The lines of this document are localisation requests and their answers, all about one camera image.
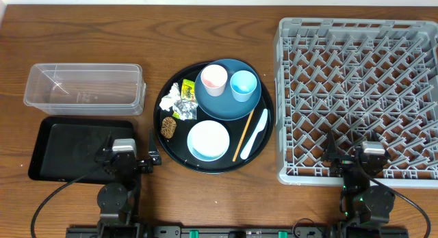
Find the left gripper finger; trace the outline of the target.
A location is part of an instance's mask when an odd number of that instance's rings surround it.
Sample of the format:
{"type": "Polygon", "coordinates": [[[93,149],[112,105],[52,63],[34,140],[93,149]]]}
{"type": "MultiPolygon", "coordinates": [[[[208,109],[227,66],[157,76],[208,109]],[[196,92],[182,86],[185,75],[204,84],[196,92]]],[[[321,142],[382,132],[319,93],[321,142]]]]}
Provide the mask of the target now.
{"type": "Polygon", "coordinates": [[[110,151],[112,151],[112,133],[109,133],[107,135],[107,137],[102,145],[102,152],[103,153],[110,152],[110,151]]]}
{"type": "Polygon", "coordinates": [[[152,129],[149,129],[148,154],[154,166],[160,166],[162,164],[162,158],[155,144],[154,132],[152,129]]]}

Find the brown walnut cookie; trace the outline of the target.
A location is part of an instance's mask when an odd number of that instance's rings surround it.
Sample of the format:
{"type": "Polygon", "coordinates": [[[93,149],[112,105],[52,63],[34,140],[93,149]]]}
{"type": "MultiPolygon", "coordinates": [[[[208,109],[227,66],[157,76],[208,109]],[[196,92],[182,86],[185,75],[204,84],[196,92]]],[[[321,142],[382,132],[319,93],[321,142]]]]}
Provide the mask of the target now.
{"type": "Polygon", "coordinates": [[[160,133],[166,138],[170,139],[173,137],[175,130],[177,128],[177,123],[173,117],[165,117],[162,120],[162,126],[160,133]]]}

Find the yellow foil snack wrapper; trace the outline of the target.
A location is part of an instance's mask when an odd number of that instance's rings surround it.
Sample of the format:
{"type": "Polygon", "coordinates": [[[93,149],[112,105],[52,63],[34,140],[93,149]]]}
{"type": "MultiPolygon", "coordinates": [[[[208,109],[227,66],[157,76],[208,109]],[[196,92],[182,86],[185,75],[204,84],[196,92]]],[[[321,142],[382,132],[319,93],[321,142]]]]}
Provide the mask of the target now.
{"type": "Polygon", "coordinates": [[[195,83],[184,79],[180,91],[180,99],[172,106],[173,117],[180,120],[196,120],[198,103],[195,97],[195,83]]]}

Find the light blue bowl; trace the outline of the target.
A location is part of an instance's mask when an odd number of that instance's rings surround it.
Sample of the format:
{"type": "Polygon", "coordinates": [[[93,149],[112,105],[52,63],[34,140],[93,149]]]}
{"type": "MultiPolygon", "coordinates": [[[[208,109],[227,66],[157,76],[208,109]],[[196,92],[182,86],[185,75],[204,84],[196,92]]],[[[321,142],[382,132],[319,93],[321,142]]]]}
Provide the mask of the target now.
{"type": "Polygon", "coordinates": [[[189,152],[198,160],[215,161],[225,155],[230,146],[230,135],[219,122],[205,120],[195,124],[188,133],[189,152]]]}

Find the white tissue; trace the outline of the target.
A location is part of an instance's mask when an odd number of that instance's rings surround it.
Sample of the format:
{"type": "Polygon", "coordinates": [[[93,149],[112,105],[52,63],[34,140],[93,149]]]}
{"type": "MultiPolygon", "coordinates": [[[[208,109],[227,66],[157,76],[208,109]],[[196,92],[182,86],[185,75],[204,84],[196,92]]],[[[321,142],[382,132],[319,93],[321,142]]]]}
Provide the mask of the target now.
{"type": "Polygon", "coordinates": [[[162,97],[159,107],[162,110],[170,111],[174,103],[181,99],[181,93],[178,83],[173,83],[169,93],[162,97]]]}

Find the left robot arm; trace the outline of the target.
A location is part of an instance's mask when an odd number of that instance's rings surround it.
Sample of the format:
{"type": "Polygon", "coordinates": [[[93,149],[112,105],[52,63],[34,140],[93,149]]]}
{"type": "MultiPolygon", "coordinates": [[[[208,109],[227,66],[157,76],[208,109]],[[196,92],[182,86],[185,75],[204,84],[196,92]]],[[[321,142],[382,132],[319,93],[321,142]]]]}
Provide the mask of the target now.
{"type": "Polygon", "coordinates": [[[108,135],[96,152],[95,161],[114,176],[114,181],[104,185],[97,196],[100,208],[97,237],[152,236],[147,224],[138,217],[142,175],[152,173],[154,166],[162,164],[152,130],[148,150],[146,159],[138,159],[134,139],[114,140],[108,135]]]}

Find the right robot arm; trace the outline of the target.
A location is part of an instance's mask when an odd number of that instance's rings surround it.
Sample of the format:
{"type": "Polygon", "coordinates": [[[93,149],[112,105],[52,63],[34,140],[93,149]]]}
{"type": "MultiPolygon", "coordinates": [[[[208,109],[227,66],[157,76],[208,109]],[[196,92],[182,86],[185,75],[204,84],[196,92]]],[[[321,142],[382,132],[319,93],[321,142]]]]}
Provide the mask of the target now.
{"type": "Polygon", "coordinates": [[[343,179],[339,210],[346,219],[332,225],[326,231],[327,237],[383,236],[381,226],[389,222],[395,195],[370,181],[389,158],[389,152],[377,141],[365,140],[352,153],[344,153],[336,145],[333,133],[328,132],[321,160],[331,164],[330,174],[343,179]]]}

